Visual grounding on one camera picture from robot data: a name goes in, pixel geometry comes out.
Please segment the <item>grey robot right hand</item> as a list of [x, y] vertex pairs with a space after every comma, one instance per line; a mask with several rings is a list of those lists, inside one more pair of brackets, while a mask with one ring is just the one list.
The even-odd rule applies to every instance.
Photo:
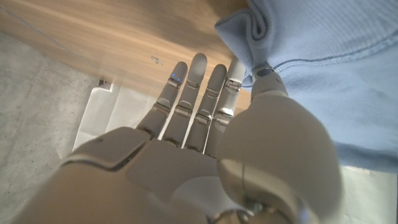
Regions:
[[217, 65], [195, 106], [207, 59], [176, 64], [136, 128], [65, 158], [16, 223], [340, 223], [334, 144], [267, 63], [235, 114], [245, 73]]

